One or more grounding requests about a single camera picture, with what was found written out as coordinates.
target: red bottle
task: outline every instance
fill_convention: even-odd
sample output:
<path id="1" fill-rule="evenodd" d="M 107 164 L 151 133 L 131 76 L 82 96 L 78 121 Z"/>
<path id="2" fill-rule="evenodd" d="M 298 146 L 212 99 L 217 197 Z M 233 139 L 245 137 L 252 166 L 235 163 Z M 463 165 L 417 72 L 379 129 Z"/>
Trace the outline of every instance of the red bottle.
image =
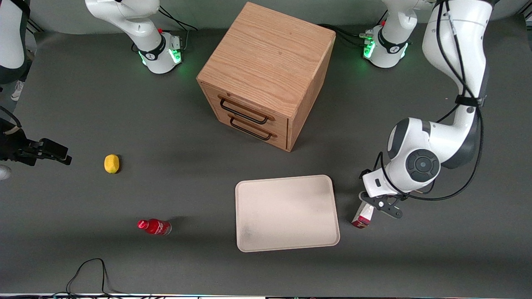
<path id="1" fill-rule="evenodd" d="M 172 230 L 172 225 L 168 221 L 159 219 L 139 220 L 137 227 L 144 229 L 148 234 L 167 235 Z"/>

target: bottle cap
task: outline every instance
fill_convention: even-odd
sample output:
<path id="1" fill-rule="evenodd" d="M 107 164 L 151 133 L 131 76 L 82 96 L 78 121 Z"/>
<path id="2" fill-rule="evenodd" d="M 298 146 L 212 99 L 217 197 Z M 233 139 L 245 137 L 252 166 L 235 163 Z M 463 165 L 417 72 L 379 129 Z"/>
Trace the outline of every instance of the bottle cap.
<path id="1" fill-rule="evenodd" d="M 137 223 L 137 227 L 140 229 L 146 229 L 148 227 L 148 221 L 146 220 L 139 220 Z"/>

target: shoe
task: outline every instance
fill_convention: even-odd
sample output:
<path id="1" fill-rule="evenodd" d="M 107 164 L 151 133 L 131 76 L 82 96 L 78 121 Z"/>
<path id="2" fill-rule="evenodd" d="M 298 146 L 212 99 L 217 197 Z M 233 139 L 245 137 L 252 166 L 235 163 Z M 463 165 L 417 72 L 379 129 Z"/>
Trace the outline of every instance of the shoe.
<path id="1" fill-rule="evenodd" d="M 24 82 L 20 80 L 16 82 L 15 92 L 13 92 L 13 94 L 11 95 L 12 100 L 14 100 L 15 102 L 19 100 L 20 93 L 22 92 L 23 87 L 24 87 Z"/>
<path id="2" fill-rule="evenodd" d="M 0 165 L 0 181 L 9 179 L 10 176 L 11 176 L 11 168 L 5 165 Z"/>

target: gray table surface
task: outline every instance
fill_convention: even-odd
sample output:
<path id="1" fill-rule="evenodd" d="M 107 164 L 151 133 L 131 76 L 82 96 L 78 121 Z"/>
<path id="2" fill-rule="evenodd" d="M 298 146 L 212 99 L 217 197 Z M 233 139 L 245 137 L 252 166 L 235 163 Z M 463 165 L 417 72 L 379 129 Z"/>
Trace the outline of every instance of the gray table surface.
<path id="1" fill-rule="evenodd" d="M 0 182 L 0 293 L 63 290 L 100 257 L 128 293 L 532 297 L 532 53 L 522 16 L 487 29 L 485 149 L 471 186 L 447 201 L 407 200 L 401 220 L 378 213 L 366 229 L 350 224 L 358 176 L 395 123 L 436 120 L 454 105 L 455 84 L 422 54 L 424 30 L 387 70 L 337 41 L 292 153 L 215 119 L 195 77 L 224 31 L 192 32 L 184 64 L 160 76 L 124 34 L 42 37 L 16 115 L 30 138 L 66 145 L 73 162 L 6 162 L 14 176 Z M 118 175 L 103 169 L 111 153 L 122 156 Z M 471 167 L 444 169 L 433 195 L 460 187 Z M 338 245 L 238 250 L 239 181 L 317 174 L 334 182 Z M 136 228 L 150 217 L 172 219 L 172 233 Z M 98 293 L 100 278 L 90 264 L 72 290 Z"/>

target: green indicator light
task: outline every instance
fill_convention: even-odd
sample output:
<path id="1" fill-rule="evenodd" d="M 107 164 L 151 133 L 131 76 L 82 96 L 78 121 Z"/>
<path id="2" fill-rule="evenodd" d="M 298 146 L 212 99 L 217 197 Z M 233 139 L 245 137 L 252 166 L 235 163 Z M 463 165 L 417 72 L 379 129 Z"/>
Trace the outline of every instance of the green indicator light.
<path id="1" fill-rule="evenodd" d="M 404 45 L 404 50 L 403 50 L 403 54 L 401 54 L 401 58 L 404 57 L 404 53 L 406 52 L 406 48 L 407 48 L 407 47 L 408 47 L 408 43 L 406 43 L 406 44 Z"/>
<path id="2" fill-rule="evenodd" d="M 375 42 L 371 41 L 371 43 L 369 45 L 367 45 L 366 48 L 367 49 L 364 50 L 364 57 L 370 58 L 371 57 L 371 53 L 373 53 L 373 49 L 375 48 Z"/>
<path id="3" fill-rule="evenodd" d="M 138 52 L 138 55 L 140 56 L 140 59 L 142 59 L 142 64 L 146 65 L 146 61 L 144 61 L 144 57 L 142 57 L 142 54 L 140 53 L 140 51 Z"/>
<path id="4" fill-rule="evenodd" d="M 181 51 L 168 49 L 168 53 L 170 53 L 170 56 L 172 56 L 172 59 L 176 64 L 181 62 Z"/>

